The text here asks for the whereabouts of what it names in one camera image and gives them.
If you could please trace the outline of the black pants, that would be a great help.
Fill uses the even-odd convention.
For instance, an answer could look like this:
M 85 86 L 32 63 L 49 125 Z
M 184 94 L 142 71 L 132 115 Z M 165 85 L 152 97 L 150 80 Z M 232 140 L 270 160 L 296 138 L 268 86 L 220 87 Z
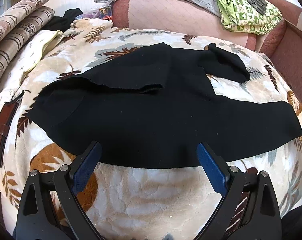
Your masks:
M 206 50 L 154 44 L 47 85 L 27 116 L 73 155 L 97 141 L 102 163 L 135 168 L 198 166 L 201 142 L 234 161 L 302 135 L 289 103 L 217 95 L 209 75 L 250 80 L 243 61 L 213 43 Z

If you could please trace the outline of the leaf pattern fleece blanket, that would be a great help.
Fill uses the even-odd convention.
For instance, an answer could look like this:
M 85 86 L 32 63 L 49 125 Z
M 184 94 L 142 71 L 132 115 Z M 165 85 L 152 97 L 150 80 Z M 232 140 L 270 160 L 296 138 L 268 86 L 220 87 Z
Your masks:
M 64 37 L 48 52 L 26 79 L 14 77 L 13 61 L 0 80 L 0 111 L 5 102 L 24 91 L 8 133 L 4 163 L 0 168 L 0 194 L 9 230 L 16 224 L 17 210 L 30 170 L 57 170 L 74 156 L 57 146 L 25 114 L 33 98 L 49 83 L 160 42 L 172 47 L 201 50 L 215 43 L 235 53 L 250 73 L 240 84 L 209 76 L 214 91 L 231 99 L 255 103 L 286 101 L 302 128 L 302 104 L 275 68 L 275 61 L 214 37 L 187 37 L 163 30 L 134 30 L 113 27 L 102 20 L 78 20 L 63 32 Z M 302 136 L 280 148 L 233 164 L 242 171 L 266 170 L 275 188 L 280 213 L 285 215 L 302 202 Z M 217 207 L 214 192 L 198 167 L 148 170 L 99 164 L 84 191 L 80 204 L 97 230 L 107 239 L 192 239 Z

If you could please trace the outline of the brown leather belt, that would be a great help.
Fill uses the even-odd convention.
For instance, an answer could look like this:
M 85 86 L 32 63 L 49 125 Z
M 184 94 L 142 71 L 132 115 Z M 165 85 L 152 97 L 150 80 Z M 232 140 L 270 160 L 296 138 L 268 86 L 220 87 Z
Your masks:
M 3 166 L 3 157 L 6 139 L 17 108 L 23 98 L 24 91 L 10 102 L 6 102 L 0 112 L 0 168 Z

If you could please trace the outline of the small black garment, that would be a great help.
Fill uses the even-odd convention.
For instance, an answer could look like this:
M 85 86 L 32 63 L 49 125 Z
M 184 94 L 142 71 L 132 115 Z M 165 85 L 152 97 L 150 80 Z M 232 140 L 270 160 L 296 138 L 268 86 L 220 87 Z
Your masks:
M 65 11 L 62 17 L 54 16 L 43 28 L 42 30 L 57 31 L 60 30 L 65 32 L 70 28 L 72 22 L 75 18 L 82 14 L 79 8 L 68 9 Z

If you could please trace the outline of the striped floral upper cushion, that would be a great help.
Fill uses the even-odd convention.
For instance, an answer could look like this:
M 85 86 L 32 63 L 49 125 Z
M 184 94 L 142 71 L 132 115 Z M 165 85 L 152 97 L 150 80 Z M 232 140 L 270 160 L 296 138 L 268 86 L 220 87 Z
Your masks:
M 21 0 L 0 16 L 0 42 L 24 18 L 50 0 Z

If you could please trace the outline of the green patterned folded cloth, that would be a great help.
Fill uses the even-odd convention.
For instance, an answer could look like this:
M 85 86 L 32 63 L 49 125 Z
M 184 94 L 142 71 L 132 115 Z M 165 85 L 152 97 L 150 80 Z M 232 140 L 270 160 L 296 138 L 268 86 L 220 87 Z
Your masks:
M 222 25 L 232 32 L 269 33 L 282 20 L 282 14 L 276 6 L 266 2 L 266 13 L 261 15 L 246 0 L 217 0 Z

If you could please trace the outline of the colourful printed packet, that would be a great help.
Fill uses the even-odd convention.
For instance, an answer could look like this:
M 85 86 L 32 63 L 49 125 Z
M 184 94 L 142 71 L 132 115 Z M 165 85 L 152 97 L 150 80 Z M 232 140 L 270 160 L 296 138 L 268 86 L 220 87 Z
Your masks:
M 112 20 L 112 5 L 107 5 L 99 9 L 76 16 L 76 20 L 83 18 L 97 18 L 102 20 Z

